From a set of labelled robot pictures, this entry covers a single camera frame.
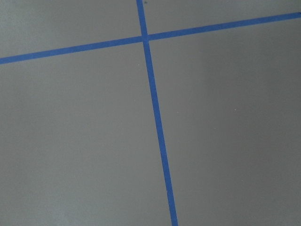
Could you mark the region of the blue tape grid lines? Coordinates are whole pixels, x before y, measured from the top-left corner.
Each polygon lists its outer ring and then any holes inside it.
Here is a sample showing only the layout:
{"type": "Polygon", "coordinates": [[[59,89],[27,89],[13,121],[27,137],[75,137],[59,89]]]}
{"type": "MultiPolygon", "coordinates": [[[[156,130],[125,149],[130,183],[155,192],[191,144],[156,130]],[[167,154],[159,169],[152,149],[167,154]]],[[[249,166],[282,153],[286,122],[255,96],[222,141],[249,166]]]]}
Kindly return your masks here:
{"type": "Polygon", "coordinates": [[[298,0],[3,0],[3,226],[298,226],[298,0]]]}

